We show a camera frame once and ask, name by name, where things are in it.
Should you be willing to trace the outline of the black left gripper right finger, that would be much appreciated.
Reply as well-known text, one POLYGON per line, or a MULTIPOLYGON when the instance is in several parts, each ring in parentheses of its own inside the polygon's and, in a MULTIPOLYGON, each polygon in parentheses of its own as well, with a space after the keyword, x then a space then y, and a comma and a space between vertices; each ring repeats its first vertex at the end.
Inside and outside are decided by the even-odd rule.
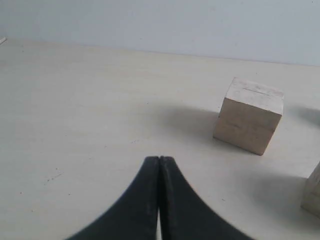
POLYGON ((159 159, 158 208, 163 240, 250 240, 192 189, 175 159, 159 159))

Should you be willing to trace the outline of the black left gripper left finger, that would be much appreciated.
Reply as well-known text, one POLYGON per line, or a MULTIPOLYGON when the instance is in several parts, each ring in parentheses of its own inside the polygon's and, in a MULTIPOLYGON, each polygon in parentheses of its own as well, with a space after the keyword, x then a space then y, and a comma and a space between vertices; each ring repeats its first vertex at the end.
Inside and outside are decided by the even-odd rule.
POLYGON ((70 240, 155 240, 158 221, 159 157, 144 159, 120 198, 70 240))

